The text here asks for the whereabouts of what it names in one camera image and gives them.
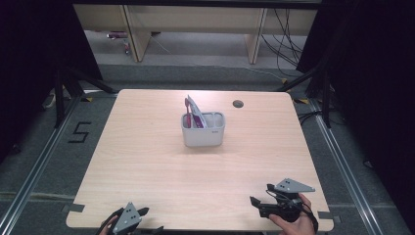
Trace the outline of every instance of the gray floor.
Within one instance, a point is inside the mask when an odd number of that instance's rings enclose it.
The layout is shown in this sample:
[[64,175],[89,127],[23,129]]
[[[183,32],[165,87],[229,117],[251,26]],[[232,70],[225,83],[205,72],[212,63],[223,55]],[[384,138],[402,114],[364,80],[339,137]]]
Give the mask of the gray floor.
[[[272,91],[282,85],[282,78],[299,75],[294,67],[263,43],[255,65],[248,63],[243,35],[203,33],[161,33],[152,38],[144,61],[135,63],[124,52],[124,40],[111,40],[106,32],[85,32],[105,81],[114,88],[223,89]],[[302,47],[305,38],[295,37]],[[306,84],[290,94],[303,98]],[[84,84],[85,89],[94,89]],[[72,229],[66,226],[64,210],[73,201],[90,158],[111,111],[115,97],[96,95],[92,102],[80,102],[52,156],[36,182],[30,199],[14,224],[12,234],[94,234],[95,229]],[[298,114],[311,111],[310,105],[295,104]],[[364,166],[365,157],[344,124],[341,114],[331,113],[332,131],[346,156],[360,189],[375,213],[385,234],[410,234],[388,192],[376,173]],[[83,144],[71,144],[80,121],[89,132]],[[4,213],[19,192],[33,164],[54,131],[55,107],[39,113],[31,129],[21,140],[19,154],[10,155],[0,165],[0,212]],[[310,118],[302,130],[335,219],[335,228],[327,234],[370,234],[359,214],[331,150],[316,119]]]

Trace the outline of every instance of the human hand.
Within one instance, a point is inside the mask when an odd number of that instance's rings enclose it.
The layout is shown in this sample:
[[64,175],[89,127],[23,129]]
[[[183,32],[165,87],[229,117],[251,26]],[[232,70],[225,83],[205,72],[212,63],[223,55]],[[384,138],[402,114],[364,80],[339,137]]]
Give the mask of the human hand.
[[100,232],[99,235],[107,235],[110,232],[111,225],[113,225],[114,221],[116,221],[117,218],[117,215],[112,217],[110,221],[108,221],[108,223],[104,226],[103,230]]
[[[308,206],[304,208],[307,211],[311,210],[311,202],[303,194],[299,194],[299,196],[302,202]],[[280,235],[315,235],[311,219],[303,211],[300,213],[300,217],[292,223],[276,214],[270,214],[268,218],[283,229]]]

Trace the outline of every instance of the light wood surface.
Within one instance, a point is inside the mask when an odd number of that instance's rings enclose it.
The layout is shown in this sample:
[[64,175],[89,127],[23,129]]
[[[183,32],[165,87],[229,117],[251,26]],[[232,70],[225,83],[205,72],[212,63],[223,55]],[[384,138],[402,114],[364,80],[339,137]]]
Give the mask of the light wood surface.
[[[180,118],[190,95],[202,112],[221,112],[218,147],[188,148]],[[235,100],[244,102],[235,108]],[[74,200],[69,227],[99,227],[132,202],[150,208],[139,228],[274,231],[280,228],[250,202],[276,203],[266,184],[284,178],[314,187],[305,193],[314,214],[328,206],[291,98],[286,93],[122,90]],[[320,231],[333,228],[317,219]]]
[[73,4],[84,30],[126,31],[123,11],[119,5]]

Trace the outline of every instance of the wire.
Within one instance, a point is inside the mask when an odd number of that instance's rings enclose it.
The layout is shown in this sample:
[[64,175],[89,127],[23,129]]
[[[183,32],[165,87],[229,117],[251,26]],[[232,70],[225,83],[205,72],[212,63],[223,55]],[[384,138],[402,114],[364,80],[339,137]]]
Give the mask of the wire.
[[305,204],[305,203],[302,203],[302,205],[303,205],[303,206],[306,206],[306,207],[308,208],[309,212],[312,212],[311,207],[310,207],[309,205],[307,205],[307,204]]
[[276,75],[276,74],[274,74],[272,72],[269,72],[269,71],[253,70],[253,69],[250,69],[250,68],[243,68],[243,69],[248,70],[248,71],[258,72],[258,73],[269,74],[269,75],[272,75],[272,76],[275,76],[275,77],[279,78],[280,80],[283,80],[283,78],[281,76],[278,76],[278,75]]
[[99,235],[102,230],[105,228],[105,226],[108,226],[108,222],[116,215],[120,216],[122,212],[124,211],[124,208],[118,209],[117,211],[114,211],[108,218],[101,224],[101,227],[98,229],[96,235]]
[[[291,65],[293,65],[293,66],[295,66],[295,67],[297,67],[298,66],[298,63],[299,63],[299,60],[300,60],[300,57],[299,57],[299,55],[297,54],[297,53],[301,53],[302,52],[302,50],[301,50],[301,48],[299,47],[299,46],[297,46],[294,42],[293,42],[293,40],[291,39],[291,35],[290,35],[290,24],[289,24],[289,20],[290,20],[290,10],[289,9],[286,9],[286,22],[285,22],[285,25],[283,25],[283,23],[282,23],[282,21],[281,21],[281,19],[280,19],[280,17],[278,16],[278,13],[277,13],[277,11],[276,11],[276,9],[274,9],[274,13],[275,13],[275,16],[277,17],[277,20],[278,20],[278,23],[280,24],[280,26],[281,26],[281,28],[282,28],[282,30],[283,30],[283,37],[282,37],[282,39],[281,39],[281,41],[280,40],[278,40],[276,37],[275,37],[275,35],[272,35],[273,37],[274,37],[274,39],[279,43],[279,47],[278,47],[278,49],[276,49],[276,48],[274,48],[266,39],[265,39],[265,37],[263,36],[263,35],[261,35],[261,37],[262,37],[262,39],[263,39],[263,41],[265,42],[265,44],[268,46],[268,48],[273,52],[273,53],[275,53],[276,55],[277,55],[277,68],[278,68],[278,70],[279,70],[279,72],[280,73],[282,73],[283,75],[286,75],[286,76],[293,76],[293,75],[290,75],[290,74],[286,74],[286,73],[284,73],[282,70],[281,70],[281,68],[280,68],[280,62],[279,62],[279,58],[282,58],[282,59],[284,59],[285,61],[287,61],[288,63],[290,63]],[[289,41],[289,43],[290,43],[290,46],[287,46],[287,45],[285,45],[284,44],[284,39],[285,38],[287,38],[287,40]],[[294,57],[294,60],[292,60],[292,59],[290,59],[288,56],[286,56],[286,55],[284,55],[282,52],[281,52],[281,48],[282,47],[285,47],[285,48],[288,48],[288,49],[291,49],[291,51],[292,51],[292,53],[293,53],[293,57]]]
[[[329,108],[329,112],[334,112],[336,110],[337,109],[335,109],[335,108]],[[299,116],[299,120],[300,120],[300,125],[303,125],[307,119],[309,119],[313,116],[322,115],[322,113],[323,113],[322,110],[317,110],[317,111],[313,111],[313,112],[306,113],[306,114],[299,114],[298,116]]]
[[272,192],[272,191],[269,191],[269,190],[265,190],[265,192],[269,195],[269,196],[271,196],[271,197],[273,197],[273,198],[275,198],[276,200],[283,200],[283,201],[291,201],[291,199],[289,199],[287,196],[285,196],[284,194],[280,194],[280,193],[278,193],[278,192]]
[[172,55],[171,54],[171,52],[169,51],[169,50],[167,50],[167,49],[165,49],[165,47],[163,47],[162,45],[161,45],[161,43],[159,43],[153,36],[150,36],[150,38],[152,39],[152,40],[154,40],[155,42],[157,42],[157,44],[159,44],[161,47],[162,47],[162,49],[164,50],[164,51],[166,51],[168,54],[170,54],[170,55]]

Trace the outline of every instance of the small bin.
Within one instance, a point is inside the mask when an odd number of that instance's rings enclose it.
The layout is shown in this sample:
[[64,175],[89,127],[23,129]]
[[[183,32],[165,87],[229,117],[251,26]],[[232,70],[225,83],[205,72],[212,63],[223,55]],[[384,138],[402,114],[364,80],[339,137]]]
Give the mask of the small bin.
[[225,130],[225,116],[223,113],[202,113],[207,121],[207,128],[198,128],[192,119],[192,125],[187,127],[187,114],[181,118],[184,144],[187,147],[217,146],[222,144]]

